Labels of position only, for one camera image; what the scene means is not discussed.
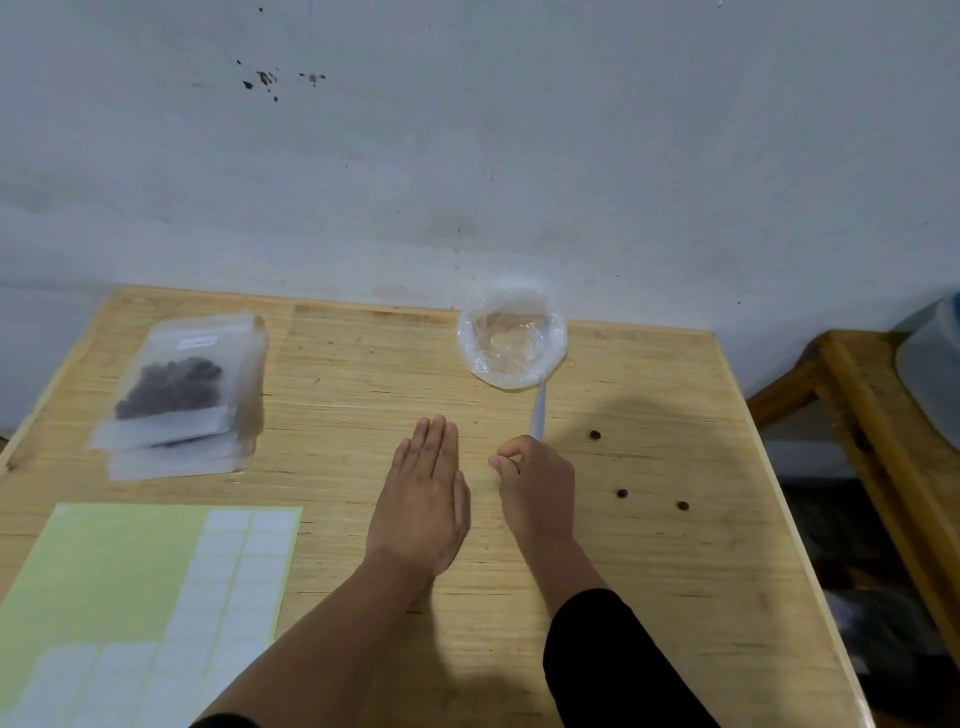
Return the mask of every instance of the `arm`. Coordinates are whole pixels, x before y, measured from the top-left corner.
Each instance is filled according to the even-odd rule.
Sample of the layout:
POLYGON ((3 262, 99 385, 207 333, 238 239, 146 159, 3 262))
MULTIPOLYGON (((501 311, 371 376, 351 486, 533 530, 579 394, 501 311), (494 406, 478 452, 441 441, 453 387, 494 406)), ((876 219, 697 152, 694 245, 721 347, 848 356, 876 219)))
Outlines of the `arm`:
POLYGON ((670 716, 677 725, 716 728, 574 539, 573 466, 528 436, 504 443, 490 464, 500 473, 504 520, 552 619, 543 670, 564 725, 670 716))
POLYGON ((417 423, 413 439, 396 449, 363 563, 203 717, 234 714, 260 728, 355 723, 380 649, 420 591, 453 562, 469 530, 457 437, 443 417, 417 423))

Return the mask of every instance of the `stack of plastic bags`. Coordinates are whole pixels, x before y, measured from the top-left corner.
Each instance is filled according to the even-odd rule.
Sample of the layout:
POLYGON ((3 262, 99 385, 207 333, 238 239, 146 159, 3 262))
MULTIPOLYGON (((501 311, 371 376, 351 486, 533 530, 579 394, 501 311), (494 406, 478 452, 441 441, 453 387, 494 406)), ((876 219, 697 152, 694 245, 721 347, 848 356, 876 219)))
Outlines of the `stack of plastic bags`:
POLYGON ((87 447, 108 451, 110 480, 242 470, 261 429, 266 354, 251 313, 157 324, 87 447))

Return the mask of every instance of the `white wall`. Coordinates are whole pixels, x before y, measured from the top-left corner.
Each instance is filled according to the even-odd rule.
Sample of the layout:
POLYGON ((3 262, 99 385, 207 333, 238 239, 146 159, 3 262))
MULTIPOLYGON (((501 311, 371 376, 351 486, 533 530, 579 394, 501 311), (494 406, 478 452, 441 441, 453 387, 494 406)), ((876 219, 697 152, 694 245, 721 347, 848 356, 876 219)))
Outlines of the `white wall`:
POLYGON ((574 317, 712 329, 753 391, 960 279, 958 23, 951 0, 8 4, 0 428, 115 282, 446 307, 510 272, 574 317))

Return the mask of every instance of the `green sticker sheet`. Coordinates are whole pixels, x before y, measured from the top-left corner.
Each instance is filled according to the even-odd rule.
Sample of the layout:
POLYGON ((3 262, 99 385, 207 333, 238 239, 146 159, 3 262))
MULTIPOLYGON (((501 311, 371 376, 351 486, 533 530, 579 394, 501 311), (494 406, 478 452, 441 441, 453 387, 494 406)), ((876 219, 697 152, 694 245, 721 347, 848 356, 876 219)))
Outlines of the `green sticker sheet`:
POLYGON ((273 640, 299 523, 59 504, 0 604, 0 728, 188 725, 273 640))

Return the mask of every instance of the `blank white label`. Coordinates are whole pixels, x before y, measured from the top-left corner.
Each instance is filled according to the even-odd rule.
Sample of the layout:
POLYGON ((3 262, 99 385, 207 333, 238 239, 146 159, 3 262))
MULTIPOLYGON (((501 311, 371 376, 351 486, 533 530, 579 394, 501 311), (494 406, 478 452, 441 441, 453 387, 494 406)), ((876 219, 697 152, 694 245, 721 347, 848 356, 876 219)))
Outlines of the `blank white label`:
POLYGON ((200 347, 212 347, 217 343, 216 336, 193 336, 189 339, 180 339, 177 344, 177 351, 181 349, 199 349, 200 347))

